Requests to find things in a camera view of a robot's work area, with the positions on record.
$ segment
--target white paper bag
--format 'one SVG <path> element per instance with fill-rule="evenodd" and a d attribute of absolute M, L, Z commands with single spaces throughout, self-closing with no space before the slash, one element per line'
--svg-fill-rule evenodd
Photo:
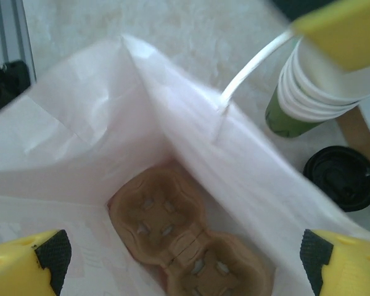
<path fill-rule="evenodd" d="M 129 36 L 63 61 L 0 113 L 0 242 L 66 229 L 67 295 L 164 295 L 126 251 L 105 207 L 129 179 L 176 158 L 220 204 L 212 228 L 273 262 L 274 295 L 313 295 L 306 228 L 367 237 L 233 104 Z"/>

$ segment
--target white marble surface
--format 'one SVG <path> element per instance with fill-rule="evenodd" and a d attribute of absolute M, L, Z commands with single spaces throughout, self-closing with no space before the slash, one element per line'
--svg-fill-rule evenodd
<path fill-rule="evenodd" d="M 106 36 L 129 33 L 159 48 L 200 81 L 223 90 L 285 22 L 264 0 L 23 0 L 37 76 L 60 59 Z M 297 139 L 283 139 L 264 114 L 293 47 L 270 57 L 234 100 L 298 169 L 315 152 L 345 144 L 335 121 Z"/>

